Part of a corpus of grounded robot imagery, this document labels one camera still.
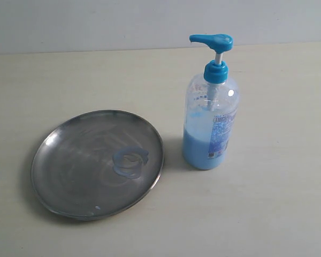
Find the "blue soap pump bottle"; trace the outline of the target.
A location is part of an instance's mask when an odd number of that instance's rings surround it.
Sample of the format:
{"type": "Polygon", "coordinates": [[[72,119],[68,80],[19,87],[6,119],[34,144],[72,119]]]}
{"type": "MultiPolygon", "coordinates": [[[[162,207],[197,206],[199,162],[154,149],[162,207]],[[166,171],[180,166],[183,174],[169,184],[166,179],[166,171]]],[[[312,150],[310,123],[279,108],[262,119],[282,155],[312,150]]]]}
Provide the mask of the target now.
{"type": "Polygon", "coordinates": [[[233,48],[233,39],[226,34],[194,34],[189,40],[208,46],[215,58],[187,87],[182,153],[191,166],[210,170],[224,160],[240,99],[223,61],[223,53],[233,48]]]}

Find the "blue soap blob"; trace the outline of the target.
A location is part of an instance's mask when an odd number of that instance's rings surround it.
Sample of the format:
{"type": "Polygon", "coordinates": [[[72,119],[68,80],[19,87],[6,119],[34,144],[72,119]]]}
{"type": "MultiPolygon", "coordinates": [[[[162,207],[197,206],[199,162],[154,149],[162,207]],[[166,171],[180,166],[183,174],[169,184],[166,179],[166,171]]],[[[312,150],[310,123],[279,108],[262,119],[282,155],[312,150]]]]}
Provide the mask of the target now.
{"type": "Polygon", "coordinates": [[[124,147],[112,156],[113,170],[127,179],[137,179],[149,160],[148,155],[149,152],[139,146],[124,147]]]}

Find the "round stainless steel plate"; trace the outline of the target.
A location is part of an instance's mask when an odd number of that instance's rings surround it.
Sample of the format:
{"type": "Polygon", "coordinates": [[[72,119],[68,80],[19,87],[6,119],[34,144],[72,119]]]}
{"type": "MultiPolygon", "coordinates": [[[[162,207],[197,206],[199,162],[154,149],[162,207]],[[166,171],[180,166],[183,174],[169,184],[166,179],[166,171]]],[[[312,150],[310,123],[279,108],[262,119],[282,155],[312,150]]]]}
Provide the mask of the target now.
{"type": "Polygon", "coordinates": [[[91,221],[141,201],[157,184],[163,164],[162,138],[147,120],[122,110],[97,110],[55,128],[36,151],[30,177],[36,197],[47,210],[91,221]],[[127,146],[149,152],[137,179],[113,170],[113,154],[127,146]]]}

